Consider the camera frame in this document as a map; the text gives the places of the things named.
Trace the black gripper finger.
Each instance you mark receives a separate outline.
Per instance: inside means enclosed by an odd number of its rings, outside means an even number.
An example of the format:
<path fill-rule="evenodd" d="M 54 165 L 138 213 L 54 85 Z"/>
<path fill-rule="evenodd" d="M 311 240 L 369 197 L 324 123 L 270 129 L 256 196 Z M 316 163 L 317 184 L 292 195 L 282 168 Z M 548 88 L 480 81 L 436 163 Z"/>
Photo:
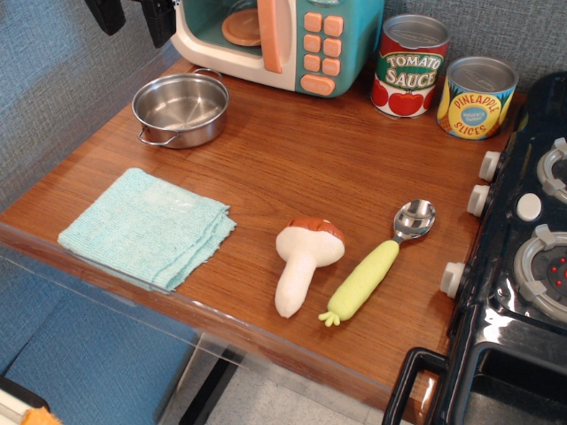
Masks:
<path fill-rule="evenodd" d="M 126 23 L 120 0 L 85 0 L 99 27 L 107 35 L 115 35 Z"/>
<path fill-rule="evenodd" d="M 140 0 L 139 4 L 154 47 L 163 47 L 176 32 L 176 1 Z"/>

